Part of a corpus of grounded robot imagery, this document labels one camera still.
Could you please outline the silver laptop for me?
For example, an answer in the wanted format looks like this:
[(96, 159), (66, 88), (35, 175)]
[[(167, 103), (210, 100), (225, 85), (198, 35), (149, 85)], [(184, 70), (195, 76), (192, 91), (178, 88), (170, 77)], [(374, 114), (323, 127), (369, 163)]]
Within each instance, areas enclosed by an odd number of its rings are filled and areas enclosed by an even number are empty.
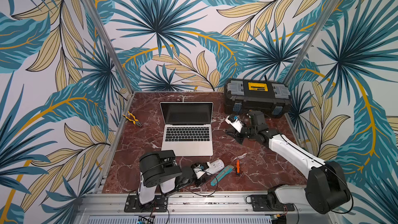
[(165, 123), (162, 151), (172, 150), (177, 157), (211, 157), (212, 102), (161, 102)]

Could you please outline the white wireless mouse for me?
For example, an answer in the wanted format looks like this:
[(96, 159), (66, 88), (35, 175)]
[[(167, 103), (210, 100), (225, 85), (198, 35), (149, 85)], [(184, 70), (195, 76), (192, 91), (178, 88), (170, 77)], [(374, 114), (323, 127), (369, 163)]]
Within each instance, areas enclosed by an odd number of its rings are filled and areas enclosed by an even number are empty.
[(225, 168), (225, 164), (221, 159), (217, 159), (214, 162), (207, 162), (205, 166), (205, 172), (210, 174), (217, 174)]

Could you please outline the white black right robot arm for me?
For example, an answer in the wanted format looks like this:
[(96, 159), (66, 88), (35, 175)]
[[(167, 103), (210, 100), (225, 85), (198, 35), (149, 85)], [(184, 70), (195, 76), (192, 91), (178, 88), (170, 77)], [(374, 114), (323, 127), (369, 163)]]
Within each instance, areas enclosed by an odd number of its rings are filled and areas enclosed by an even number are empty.
[(231, 128), (226, 134), (242, 144), (245, 139), (254, 140), (271, 151), (281, 155), (307, 179), (305, 186), (281, 185), (270, 189), (266, 195), (269, 208), (282, 205), (306, 205), (319, 214), (336, 212), (345, 203), (354, 203), (352, 193), (342, 167), (334, 161), (324, 161), (300, 148), (278, 129), (266, 123), (266, 114), (250, 111), (250, 125), (242, 122), (237, 115), (229, 115), (226, 123)]

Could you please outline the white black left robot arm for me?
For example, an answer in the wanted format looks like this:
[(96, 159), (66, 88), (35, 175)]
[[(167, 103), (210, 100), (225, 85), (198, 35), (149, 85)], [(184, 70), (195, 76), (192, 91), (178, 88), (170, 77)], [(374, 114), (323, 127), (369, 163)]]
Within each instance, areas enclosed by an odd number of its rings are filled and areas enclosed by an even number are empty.
[(210, 163), (196, 163), (180, 167), (173, 150), (155, 151), (140, 157), (140, 187), (137, 190), (139, 206), (152, 204), (155, 191), (160, 187), (164, 197), (173, 195), (183, 188), (195, 184), (202, 186), (213, 176)]

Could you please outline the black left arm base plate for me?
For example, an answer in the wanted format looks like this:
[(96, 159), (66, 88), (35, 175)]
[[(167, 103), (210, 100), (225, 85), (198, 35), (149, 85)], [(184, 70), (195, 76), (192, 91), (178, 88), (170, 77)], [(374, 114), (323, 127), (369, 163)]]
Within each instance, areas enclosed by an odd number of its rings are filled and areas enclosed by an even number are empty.
[(155, 195), (154, 200), (149, 203), (140, 203), (137, 195), (127, 196), (124, 212), (125, 213), (166, 213), (168, 198)]

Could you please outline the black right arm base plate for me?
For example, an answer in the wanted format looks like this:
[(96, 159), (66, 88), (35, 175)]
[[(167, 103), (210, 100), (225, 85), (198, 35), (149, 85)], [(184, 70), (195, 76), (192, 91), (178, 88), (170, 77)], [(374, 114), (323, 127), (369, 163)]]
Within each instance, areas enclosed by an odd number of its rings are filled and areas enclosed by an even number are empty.
[(283, 204), (273, 195), (250, 195), (249, 203), (254, 212), (294, 212), (295, 207), (293, 204)]

